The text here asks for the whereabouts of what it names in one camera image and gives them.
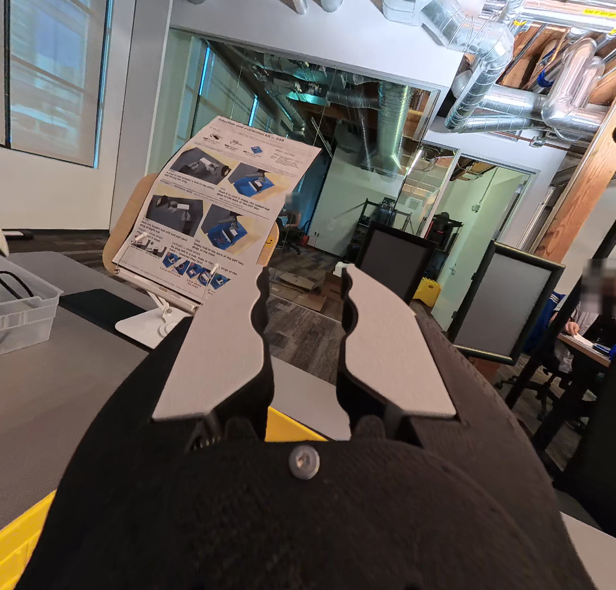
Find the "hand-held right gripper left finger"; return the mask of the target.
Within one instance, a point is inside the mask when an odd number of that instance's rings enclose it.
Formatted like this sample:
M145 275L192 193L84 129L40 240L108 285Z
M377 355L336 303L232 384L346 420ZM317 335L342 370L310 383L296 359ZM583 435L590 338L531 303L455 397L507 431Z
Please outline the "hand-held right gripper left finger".
M265 438L275 390L264 330L266 267L245 267L195 312L153 410L155 422L197 419L219 435L234 417Z

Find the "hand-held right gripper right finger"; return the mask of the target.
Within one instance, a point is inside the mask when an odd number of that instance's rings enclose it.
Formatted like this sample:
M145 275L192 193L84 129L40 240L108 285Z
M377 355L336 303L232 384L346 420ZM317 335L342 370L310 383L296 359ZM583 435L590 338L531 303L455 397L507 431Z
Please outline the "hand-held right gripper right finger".
M365 416L379 418L391 438L404 437L417 417L456 419L413 309L355 265L342 274L341 296L336 398L350 431Z

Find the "yellow storage bin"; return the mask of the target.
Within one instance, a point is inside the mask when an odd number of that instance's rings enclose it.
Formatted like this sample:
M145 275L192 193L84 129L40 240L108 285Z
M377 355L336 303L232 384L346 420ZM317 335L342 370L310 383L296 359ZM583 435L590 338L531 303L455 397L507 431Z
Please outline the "yellow storage bin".
M326 438L286 414L268 409L266 441L325 441ZM1 529L1 589L14 589L38 543L56 491Z

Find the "clear plastic bin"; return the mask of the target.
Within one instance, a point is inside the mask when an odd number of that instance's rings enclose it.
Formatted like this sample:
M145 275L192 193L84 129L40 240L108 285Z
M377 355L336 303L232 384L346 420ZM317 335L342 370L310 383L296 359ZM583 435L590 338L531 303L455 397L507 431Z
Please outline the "clear plastic bin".
M1 257L1 355L47 341L63 290Z

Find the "white metal stand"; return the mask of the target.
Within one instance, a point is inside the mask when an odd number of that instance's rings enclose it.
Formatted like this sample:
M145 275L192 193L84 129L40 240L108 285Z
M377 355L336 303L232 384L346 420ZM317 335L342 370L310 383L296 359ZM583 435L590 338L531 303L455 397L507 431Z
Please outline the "white metal stand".
M154 301L156 305L154 309L120 320L115 324L117 332L152 350L172 332L183 318L194 316L201 305L123 266L114 265L114 274L123 281L131 282L144 290Z

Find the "black framed panel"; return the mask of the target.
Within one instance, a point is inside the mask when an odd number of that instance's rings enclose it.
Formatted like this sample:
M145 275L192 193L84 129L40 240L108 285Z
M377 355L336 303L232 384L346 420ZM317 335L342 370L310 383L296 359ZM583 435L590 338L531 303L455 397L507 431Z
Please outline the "black framed panel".
M515 365L564 271L561 263L491 240L447 339L468 358Z
M435 250L432 241L371 221L354 264L409 304Z

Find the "cardboard box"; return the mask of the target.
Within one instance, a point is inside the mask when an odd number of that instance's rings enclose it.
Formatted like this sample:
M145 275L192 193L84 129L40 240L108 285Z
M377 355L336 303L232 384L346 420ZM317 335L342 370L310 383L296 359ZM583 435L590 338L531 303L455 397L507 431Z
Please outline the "cardboard box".
M341 278L331 272L323 272L316 281L297 276L293 273L284 272L279 275L281 282L299 290L300 293L294 300L298 305L322 311L327 300L341 304Z

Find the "blue jacket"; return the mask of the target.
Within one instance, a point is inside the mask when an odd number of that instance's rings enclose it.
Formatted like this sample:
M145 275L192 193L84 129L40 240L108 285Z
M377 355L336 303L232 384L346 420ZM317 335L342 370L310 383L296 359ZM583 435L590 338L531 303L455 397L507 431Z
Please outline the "blue jacket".
M550 326L551 319L555 312L558 311L559 306L566 300L567 295L563 293L552 292L550 297L546 301L543 309L541 310L535 325L529 333L524 346L522 348L522 354L530 355L538 347L543 339L544 333Z

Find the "instruction sheet on wooden stand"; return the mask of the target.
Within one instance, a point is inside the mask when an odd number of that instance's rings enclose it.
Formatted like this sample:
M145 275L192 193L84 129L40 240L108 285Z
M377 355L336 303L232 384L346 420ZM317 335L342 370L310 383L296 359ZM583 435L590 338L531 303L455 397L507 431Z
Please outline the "instruction sheet on wooden stand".
M149 292L155 301L165 301L173 308L178 308L189 315L193 315L201 305L199 301L196 302L181 296L161 283L150 281L141 274L132 273L124 266L118 265L113 261L115 256L122 251L125 240L130 238L137 216L157 177L157 173L150 173L141 178L136 184L105 244L102 255L104 267L109 273L120 278L122 281L135 285L143 292Z

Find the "printed instruction sheet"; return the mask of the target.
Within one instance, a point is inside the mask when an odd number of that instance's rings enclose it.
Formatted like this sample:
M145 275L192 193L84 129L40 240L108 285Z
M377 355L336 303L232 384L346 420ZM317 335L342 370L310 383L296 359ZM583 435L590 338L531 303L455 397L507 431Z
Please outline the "printed instruction sheet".
M114 263L201 305L257 265L319 147L218 116L158 173Z

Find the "glass window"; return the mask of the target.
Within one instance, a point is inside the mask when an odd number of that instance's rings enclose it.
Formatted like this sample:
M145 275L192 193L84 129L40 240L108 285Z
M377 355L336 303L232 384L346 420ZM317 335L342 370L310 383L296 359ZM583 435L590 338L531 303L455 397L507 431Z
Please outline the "glass window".
M5 0L5 146L96 168L114 0Z
M243 83L241 76L210 45L205 45L203 65L198 70L192 136L217 116L254 125L258 95Z

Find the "wooden post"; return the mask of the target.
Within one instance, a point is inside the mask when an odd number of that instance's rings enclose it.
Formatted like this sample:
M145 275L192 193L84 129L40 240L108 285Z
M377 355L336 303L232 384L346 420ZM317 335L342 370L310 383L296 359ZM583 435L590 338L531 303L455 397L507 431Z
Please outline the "wooden post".
M560 263L615 173L615 101L575 169L534 254Z

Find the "silver round ventilation duct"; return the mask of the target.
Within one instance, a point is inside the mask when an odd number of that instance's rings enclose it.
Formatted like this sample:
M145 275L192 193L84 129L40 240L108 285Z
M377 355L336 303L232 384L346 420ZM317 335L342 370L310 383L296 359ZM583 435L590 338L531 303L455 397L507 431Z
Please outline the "silver round ventilation duct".
M607 115L589 102L604 68L595 40L580 39L563 52L548 93L493 84L473 93L471 102L463 101L471 92L473 75L466 70L453 81L452 92L460 105L450 109L446 129L454 133L541 130L570 143L592 139Z

